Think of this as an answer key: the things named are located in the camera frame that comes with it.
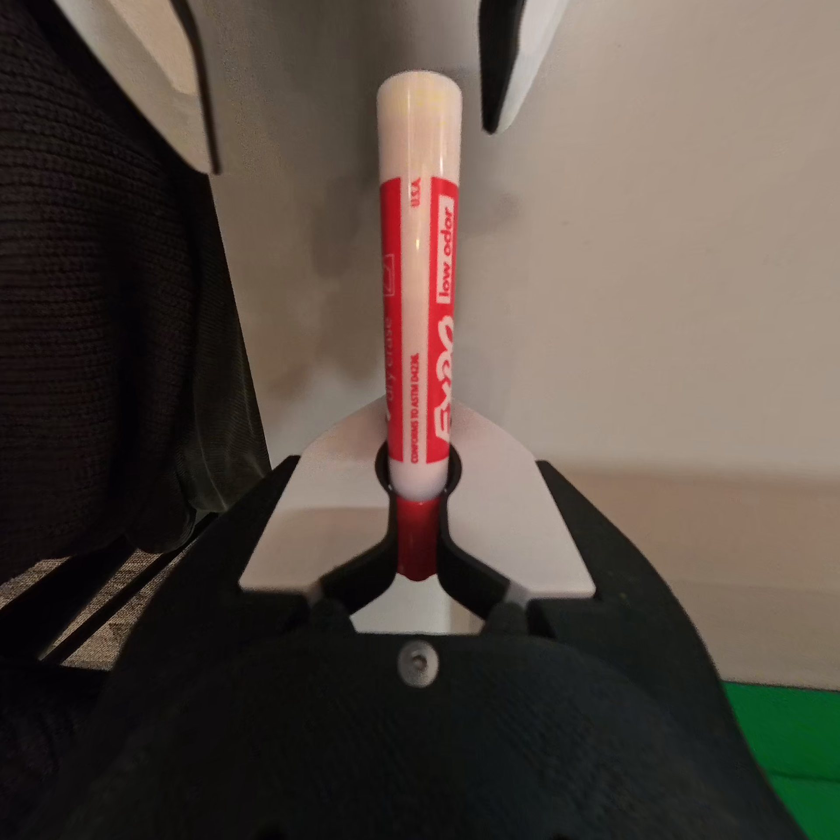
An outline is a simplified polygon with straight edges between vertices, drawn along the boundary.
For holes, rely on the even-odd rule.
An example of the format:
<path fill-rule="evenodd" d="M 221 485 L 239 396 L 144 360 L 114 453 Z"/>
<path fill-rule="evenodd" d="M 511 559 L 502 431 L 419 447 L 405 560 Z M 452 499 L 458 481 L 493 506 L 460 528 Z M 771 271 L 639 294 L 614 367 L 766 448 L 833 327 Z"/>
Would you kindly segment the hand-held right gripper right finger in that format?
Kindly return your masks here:
<path fill-rule="evenodd" d="M 536 459 L 465 404 L 453 411 L 437 578 L 464 607 L 588 600 L 595 583 Z"/>

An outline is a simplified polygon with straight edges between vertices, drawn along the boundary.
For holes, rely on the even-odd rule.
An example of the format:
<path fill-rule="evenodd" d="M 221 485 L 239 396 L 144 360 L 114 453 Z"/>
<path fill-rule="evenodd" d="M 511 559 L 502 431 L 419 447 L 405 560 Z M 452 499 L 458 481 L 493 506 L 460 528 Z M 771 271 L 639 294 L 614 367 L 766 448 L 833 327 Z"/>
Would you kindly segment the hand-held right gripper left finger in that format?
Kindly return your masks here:
<path fill-rule="evenodd" d="M 307 446 L 239 578 L 245 592 L 372 602 L 397 571 L 384 401 Z"/>

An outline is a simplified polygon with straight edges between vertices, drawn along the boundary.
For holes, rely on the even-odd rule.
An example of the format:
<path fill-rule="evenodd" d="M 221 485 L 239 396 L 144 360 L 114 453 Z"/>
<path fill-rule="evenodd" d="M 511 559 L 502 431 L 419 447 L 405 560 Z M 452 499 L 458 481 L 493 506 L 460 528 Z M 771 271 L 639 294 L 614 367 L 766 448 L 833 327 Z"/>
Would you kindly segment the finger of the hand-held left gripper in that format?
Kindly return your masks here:
<path fill-rule="evenodd" d="M 567 1 L 481 1 L 479 80 L 483 130 L 507 130 L 552 44 Z"/>
<path fill-rule="evenodd" d="M 66 19 L 194 170 L 221 171 L 206 51 L 187 1 L 67 1 Z"/>

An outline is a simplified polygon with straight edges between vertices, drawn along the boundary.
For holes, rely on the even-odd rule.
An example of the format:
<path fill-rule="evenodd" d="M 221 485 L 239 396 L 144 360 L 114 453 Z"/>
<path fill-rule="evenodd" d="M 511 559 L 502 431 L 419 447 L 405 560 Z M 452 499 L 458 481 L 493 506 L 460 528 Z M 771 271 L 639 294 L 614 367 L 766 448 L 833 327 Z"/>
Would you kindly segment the red dry-erase marker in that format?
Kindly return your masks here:
<path fill-rule="evenodd" d="M 462 117 L 459 86 L 437 72 L 377 92 L 388 475 L 397 571 L 414 582 L 436 574 L 448 479 Z"/>

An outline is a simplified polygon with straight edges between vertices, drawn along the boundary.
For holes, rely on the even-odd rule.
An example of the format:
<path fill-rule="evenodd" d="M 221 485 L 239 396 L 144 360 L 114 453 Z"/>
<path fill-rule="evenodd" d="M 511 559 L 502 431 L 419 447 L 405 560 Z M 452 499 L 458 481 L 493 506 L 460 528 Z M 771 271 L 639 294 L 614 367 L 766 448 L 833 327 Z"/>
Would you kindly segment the green plastic bin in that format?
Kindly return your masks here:
<path fill-rule="evenodd" d="M 839 838 L 839 693 L 726 682 L 759 766 L 803 832 Z"/>

